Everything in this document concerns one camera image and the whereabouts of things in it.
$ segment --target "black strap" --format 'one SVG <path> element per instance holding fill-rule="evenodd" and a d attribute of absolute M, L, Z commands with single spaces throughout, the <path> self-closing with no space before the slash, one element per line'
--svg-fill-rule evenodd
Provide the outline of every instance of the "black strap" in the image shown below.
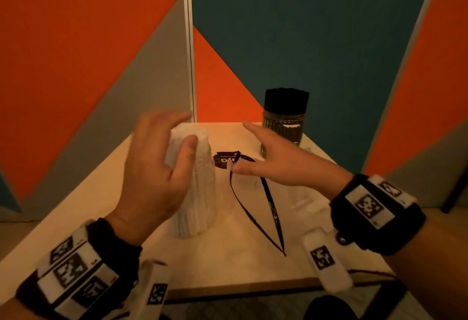
<path fill-rule="evenodd" d="M 236 156 L 234 159 L 234 163 L 236 163 L 239 158 L 243 158 L 244 160 L 250 161 L 250 162 L 255 162 L 255 160 L 247 155 L 241 155 L 239 151 L 236 152 Z M 237 201 L 241 205 L 242 209 L 245 211 L 245 214 L 249 217 L 249 219 L 254 223 L 254 225 L 262 232 L 262 234 L 265 235 L 265 237 L 275 246 L 279 251 L 283 253 L 284 256 L 286 256 L 286 252 L 284 251 L 284 240 L 283 240 L 283 232 L 281 230 L 281 224 L 279 222 L 279 217 L 278 213 L 276 211 L 275 203 L 273 202 L 272 198 L 272 193 L 270 192 L 270 188 L 268 187 L 268 183 L 266 182 L 266 179 L 264 177 L 260 177 L 260 180 L 262 181 L 263 189 L 265 190 L 265 195 L 266 199 L 268 200 L 268 204 L 270 205 L 270 209 L 272 211 L 272 216 L 273 220 L 275 222 L 276 226 L 276 231 L 278 233 L 278 238 L 279 238 L 279 243 L 281 244 L 281 247 L 277 245 L 275 241 L 272 240 L 272 238 L 266 233 L 265 230 L 260 226 L 260 224 L 255 220 L 255 218 L 252 216 L 252 214 L 249 213 L 249 211 L 244 207 L 244 205 L 241 203 L 241 201 L 237 198 L 236 193 L 234 192 L 233 184 L 232 184 L 232 179 L 233 179 L 233 172 L 229 173 L 229 184 L 231 185 L 231 189 L 233 190 L 234 196 L 236 197 Z"/>

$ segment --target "gray wall panel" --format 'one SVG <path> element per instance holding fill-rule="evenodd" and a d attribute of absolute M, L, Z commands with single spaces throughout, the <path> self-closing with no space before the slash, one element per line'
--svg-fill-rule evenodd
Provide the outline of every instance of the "gray wall panel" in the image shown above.
<path fill-rule="evenodd" d="M 23 213 L 0 208 L 0 220 L 44 218 L 132 132 L 141 113 L 190 109 L 187 58 L 184 0 L 178 0 L 21 204 Z"/>
<path fill-rule="evenodd" d="M 441 206 L 468 164 L 468 121 L 387 175 L 422 207 Z M 457 205 L 468 205 L 468 190 Z"/>

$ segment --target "qr code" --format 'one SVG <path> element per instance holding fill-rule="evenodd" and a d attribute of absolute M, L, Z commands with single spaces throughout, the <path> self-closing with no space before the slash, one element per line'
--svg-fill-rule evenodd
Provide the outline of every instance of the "qr code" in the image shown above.
<path fill-rule="evenodd" d="M 68 287 L 88 270 L 79 254 L 74 253 L 60 266 L 54 269 L 54 274 L 63 288 Z"/>
<path fill-rule="evenodd" d="M 73 248 L 73 236 L 70 236 L 50 252 L 50 264 L 59 260 L 64 254 Z"/>
<path fill-rule="evenodd" d="M 149 295 L 148 305 L 162 304 L 162 301 L 164 300 L 164 295 L 166 294 L 166 290 L 166 283 L 155 283 Z"/>
<path fill-rule="evenodd" d="M 335 264 L 335 260 L 331 257 L 330 251 L 328 251 L 325 245 L 312 250 L 310 254 L 319 270 L 323 270 Z"/>
<path fill-rule="evenodd" d="M 381 183 L 379 183 L 379 186 L 381 186 L 385 191 L 390 193 L 393 197 L 398 197 L 401 193 L 403 193 L 401 190 L 392 186 L 387 181 L 382 181 Z"/>
<path fill-rule="evenodd" d="M 381 205 L 377 199 L 372 197 L 370 194 L 366 194 L 364 197 L 361 197 L 355 206 L 362 214 L 364 214 L 367 219 L 372 219 L 384 210 L 384 206 Z"/>
<path fill-rule="evenodd" d="M 72 299 L 88 309 L 106 290 L 108 285 L 96 276 L 92 276 L 81 289 L 73 294 Z"/>

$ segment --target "orange triangle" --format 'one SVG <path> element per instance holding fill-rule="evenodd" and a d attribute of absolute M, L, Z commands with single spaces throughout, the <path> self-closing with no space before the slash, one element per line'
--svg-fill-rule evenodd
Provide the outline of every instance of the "orange triangle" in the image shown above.
<path fill-rule="evenodd" d="M 261 122 L 262 106 L 193 27 L 199 122 Z"/>

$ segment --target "person's right hand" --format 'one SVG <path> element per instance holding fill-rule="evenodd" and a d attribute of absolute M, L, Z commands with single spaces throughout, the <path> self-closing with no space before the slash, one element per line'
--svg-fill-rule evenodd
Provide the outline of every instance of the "person's right hand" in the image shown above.
<path fill-rule="evenodd" d="M 266 177 L 286 186 L 314 188 L 333 199 L 352 179 L 352 174 L 337 164 L 307 152 L 268 128 L 243 122 L 266 147 L 266 161 L 240 159 L 232 171 L 239 175 Z"/>

